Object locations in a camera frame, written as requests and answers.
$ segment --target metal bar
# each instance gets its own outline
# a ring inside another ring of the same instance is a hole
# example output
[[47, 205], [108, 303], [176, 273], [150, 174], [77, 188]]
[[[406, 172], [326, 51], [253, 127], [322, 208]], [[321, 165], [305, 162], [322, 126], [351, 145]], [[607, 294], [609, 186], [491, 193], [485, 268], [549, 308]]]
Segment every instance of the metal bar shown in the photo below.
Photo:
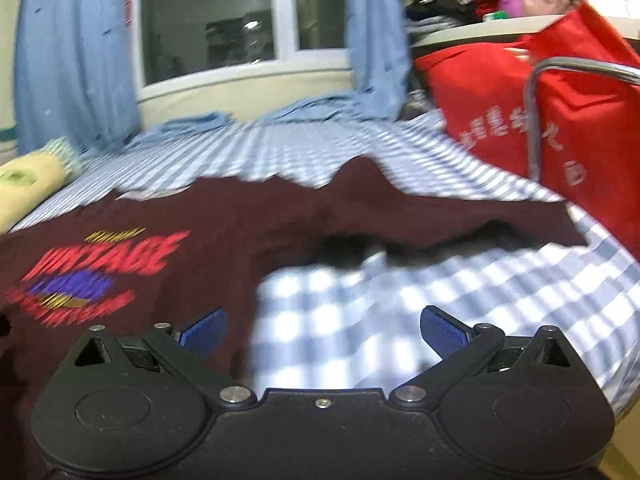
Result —
[[549, 57], [533, 67], [524, 87], [524, 105], [527, 112], [527, 157], [529, 178], [540, 182], [542, 174], [542, 131], [540, 112], [536, 103], [536, 85], [540, 75], [547, 70], [582, 72], [618, 79], [631, 85], [640, 86], [640, 70], [631, 66], [584, 59], [581, 57]]

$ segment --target blue cloth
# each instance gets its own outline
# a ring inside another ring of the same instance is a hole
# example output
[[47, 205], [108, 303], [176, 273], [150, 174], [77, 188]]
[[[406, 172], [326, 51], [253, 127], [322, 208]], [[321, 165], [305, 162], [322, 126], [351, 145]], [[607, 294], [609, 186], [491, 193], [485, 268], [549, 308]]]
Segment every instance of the blue cloth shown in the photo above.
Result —
[[127, 149], [146, 148], [166, 140], [203, 134], [227, 126], [231, 122], [231, 116], [222, 112], [172, 119], [137, 134], [127, 145]]
[[397, 119], [411, 68], [402, 0], [346, 0], [355, 92], [304, 99], [259, 121]]
[[139, 129], [124, 0], [22, 0], [15, 53], [18, 151], [66, 137], [117, 153]]

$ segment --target dark red t-shirt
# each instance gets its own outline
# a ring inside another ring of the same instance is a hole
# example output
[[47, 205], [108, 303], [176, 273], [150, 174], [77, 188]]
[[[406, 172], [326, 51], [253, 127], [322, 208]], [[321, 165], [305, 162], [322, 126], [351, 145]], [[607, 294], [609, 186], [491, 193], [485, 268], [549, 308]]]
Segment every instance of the dark red t-shirt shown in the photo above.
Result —
[[368, 158], [327, 186], [280, 178], [201, 178], [163, 198], [116, 190], [32, 228], [0, 237], [0, 471], [37, 478], [31, 407], [82, 332], [116, 336], [180, 325], [222, 306], [225, 340], [210, 358], [228, 371], [255, 319], [255, 289], [283, 266], [307, 263], [328, 236], [368, 235], [424, 248], [492, 220], [542, 242], [583, 244], [563, 203], [466, 201], [405, 195]]

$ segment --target striped bed sheet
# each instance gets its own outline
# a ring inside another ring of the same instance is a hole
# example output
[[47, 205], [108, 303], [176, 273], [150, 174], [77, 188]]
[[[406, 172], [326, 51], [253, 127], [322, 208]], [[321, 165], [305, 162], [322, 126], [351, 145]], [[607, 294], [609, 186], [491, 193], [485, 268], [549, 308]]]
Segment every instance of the striped bed sheet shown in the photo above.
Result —
[[[177, 189], [198, 176], [320, 187], [357, 155], [382, 163], [407, 193], [469, 200], [561, 198], [484, 164], [444, 132], [438, 110], [411, 121], [235, 123], [198, 136], [92, 160], [87, 171], [23, 219], [26, 228], [99, 200], [114, 187]], [[640, 266], [575, 205], [589, 246], [531, 247], [510, 232], [470, 237], [407, 258], [370, 248], [355, 267], [287, 267], [258, 288], [249, 377], [267, 387], [382, 387], [387, 393], [439, 361], [420, 338], [435, 304], [472, 326], [507, 335], [559, 326], [616, 412], [640, 383]]]

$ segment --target window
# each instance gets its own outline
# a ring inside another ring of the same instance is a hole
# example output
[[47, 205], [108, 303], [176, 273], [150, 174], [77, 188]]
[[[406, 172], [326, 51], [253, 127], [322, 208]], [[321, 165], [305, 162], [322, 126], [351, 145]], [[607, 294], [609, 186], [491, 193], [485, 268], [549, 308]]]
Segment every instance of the window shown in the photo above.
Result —
[[348, 68], [344, 0], [133, 0], [139, 90]]

